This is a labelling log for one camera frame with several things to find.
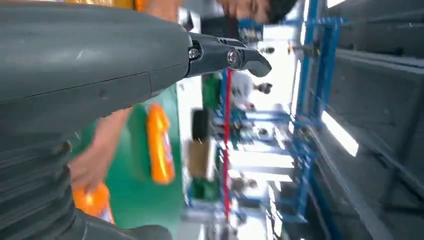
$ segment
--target orange detergent bottle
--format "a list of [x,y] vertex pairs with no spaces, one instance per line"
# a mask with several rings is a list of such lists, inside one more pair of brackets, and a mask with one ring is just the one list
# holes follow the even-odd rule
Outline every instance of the orange detergent bottle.
[[86,193],[84,188],[72,189],[75,207],[86,214],[115,224],[109,204],[110,194],[108,187],[101,183],[98,187]]
[[134,0],[135,10],[138,12],[143,12],[146,8],[148,0]]
[[168,130],[170,120],[159,104],[152,104],[147,117],[151,178],[157,184],[169,184],[175,178],[175,167]]

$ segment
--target man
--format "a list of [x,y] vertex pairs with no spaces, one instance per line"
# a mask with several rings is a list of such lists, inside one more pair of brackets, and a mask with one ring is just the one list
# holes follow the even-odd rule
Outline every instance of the man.
[[268,55],[273,54],[275,51],[276,51],[276,49],[275,49],[275,48],[273,48],[272,46],[269,46],[269,47],[263,47],[263,48],[259,49],[259,52],[260,52],[261,54],[268,54]]
[[272,87],[273,85],[267,82],[256,85],[247,72],[234,71],[231,78],[231,102],[241,110],[254,111],[255,105],[249,101],[250,94],[254,90],[270,94]]
[[[183,2],[184,0],[147,0],[144,12],[166,21],[177,22],[178,10]],[[274,24],[284,18],[296,0],[217,0],[217,3],[221,4],[227,16]],[[264,85],[251,87],[264,90],[264,93],[267,89]],[[87,191],[91,191],[104,180],[130,113],[131,108],[122,109],[98,121],[90,146],[69,164],[74,187],[86,187]]]
[[240,177],[231,179],[231,185],[229,190],[232,194],[235,194],[238,198],[244,196],[244,191],[248,188],[256,189],[258,183],[253,179],[247,179],[243,173],[240,173]]

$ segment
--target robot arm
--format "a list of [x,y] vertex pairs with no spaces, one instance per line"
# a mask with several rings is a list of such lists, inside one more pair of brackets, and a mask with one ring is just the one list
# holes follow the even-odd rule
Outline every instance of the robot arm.
[[226,68],[271,70],[237,41],[139,12],[0,2],[2,239],[170,239],[157,226],[122,230],[77,211],[67,138],[182,78]]
[[184,77],[271,70],[236,40],[119,8],[3,2],[0,36],[0,133],[8,137],[70,134]]

